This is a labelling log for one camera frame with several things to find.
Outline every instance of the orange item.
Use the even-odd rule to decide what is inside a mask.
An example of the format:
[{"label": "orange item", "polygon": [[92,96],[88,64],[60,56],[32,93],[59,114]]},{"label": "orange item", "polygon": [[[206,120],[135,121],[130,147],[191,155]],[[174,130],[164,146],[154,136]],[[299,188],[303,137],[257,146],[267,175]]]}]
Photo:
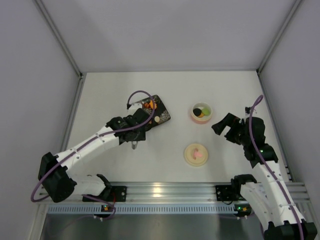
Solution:
[{"label": "orange item", "polygon": [[155,109],[157,109],[157,104],[156,103],[153,104],[153,102],[150,101],[149,104],[150,104],[150,108],[154,109],[154,105],[155,105]]}]

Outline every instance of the metal frame edge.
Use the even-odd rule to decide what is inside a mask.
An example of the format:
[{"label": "metal frame edge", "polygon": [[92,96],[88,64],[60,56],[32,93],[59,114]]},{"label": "metal frame edge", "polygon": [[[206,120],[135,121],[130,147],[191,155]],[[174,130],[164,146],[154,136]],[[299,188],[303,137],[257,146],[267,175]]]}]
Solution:
[{"label": "metal frame edge", "polygon": [[72,56],[70,50],[67,47],[66,42],[64,41],[62,35],[60,34],[55,22],[53,21],[52,17],[50,16],[44,2],[42,0],[33,0],[36,8],[39,10],[40,14],[43,16],[45,22],[47,23],[48,27],[50,28],[52,34],[54,35],[55,39],[59,43],[61,50],[63,51],[65,57],[68,59],[69,63],[71,64],[74,72],[77,74],[79,78],[82,77],[82,73]]},{"label": "metal frame edge", "polygon": [[300,9],[302,3],[304,2],[304,0],[295,0],[289,13],[286,15],[279,31],[277,32],[277,34],[275,35],[268,51],[265,53],[258,69],[257,69],[257,73],[258,76],[261,74],[261,72],[263,71],[263,69],[265,68],[269,58],[271,57],[272,53],[274,52],[274,50],[276,49],[276,47],[278,46],[278,44],[280,43],[281,39],[283,38],[286,30],[288,29],[288,26],[291,24],[294,16],[296,15],[296,13],[298,12],[298,10]]}]

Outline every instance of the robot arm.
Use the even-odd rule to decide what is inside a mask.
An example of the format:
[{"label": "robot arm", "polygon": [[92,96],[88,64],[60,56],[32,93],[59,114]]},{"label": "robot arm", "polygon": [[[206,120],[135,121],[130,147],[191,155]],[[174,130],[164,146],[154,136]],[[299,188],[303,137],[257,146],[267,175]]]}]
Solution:
[{"label": "robot arm", "polygon": [[[265,125],[261,118],[252,117],[251,134],[259,151],[257,153],[250,136],[249,118],[240,119],[231,113],[214,124],[212,129],[221,135],[225,127],[230,130],[225,135],[232,143],[242,145],[244,155],[253,169],[250,174],[238,175],[231,179],[232,200],[247,200],[260,220],[265,240],[301,239],[299,224],[305,239],[315,239],[317,229],[313,222],[306,222],[292,200],[280,172],[278,158],[274,149],[265,143]],[[257,180],[262,183],[262,193]]]},{"label": "robot arm", "polygon": [[75,166],[87,164],[104,151],[119,146],[124,142],[146,140],[147,124],[134,128],[150,117],[141,107],[140,104],[131,106],[129,113],[133,113],[132,115],[123,118],[112,118],[97,133],[78,145],[56,155],[52,155],[49,152],[42,157],[38,174],[39,180],[60,163],[42,183],[55,203],[65,200],[70,195],[83,194],[106,200],[110,194],[111,185],[103,175],[77,176],[73,169],[75,169]]}]

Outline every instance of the green food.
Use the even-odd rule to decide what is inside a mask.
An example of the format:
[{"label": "green food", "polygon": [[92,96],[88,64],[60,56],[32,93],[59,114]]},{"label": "green food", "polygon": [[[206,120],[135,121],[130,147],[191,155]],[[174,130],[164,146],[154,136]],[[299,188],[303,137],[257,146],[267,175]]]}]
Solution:
[{"label": "green food", "polygon": [[202,109],[202,113],[203,113],[204,115],[208,116],[208,115],[210,115],[210,110],[207,109],[207,108],[203,108],[203,109]]}]

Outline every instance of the white wall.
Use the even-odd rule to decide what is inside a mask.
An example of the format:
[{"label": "white wall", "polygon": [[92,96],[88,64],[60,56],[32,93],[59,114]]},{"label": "white wall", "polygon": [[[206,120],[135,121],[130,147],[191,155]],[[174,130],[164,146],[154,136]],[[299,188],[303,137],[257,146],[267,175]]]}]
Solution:
[{"label": "white wall", "polygon": [[84,72],[255,70],[294,0],[43,0]]},{"label": "white wall", "polygon": [[77,77],[32,0],[0,7],[0,238],[25,239],[43,154],[59,150]]},{"label": "white wall", "polygon": [[320,219],[320,1],[303,2],[262,72],[287,161]]}]

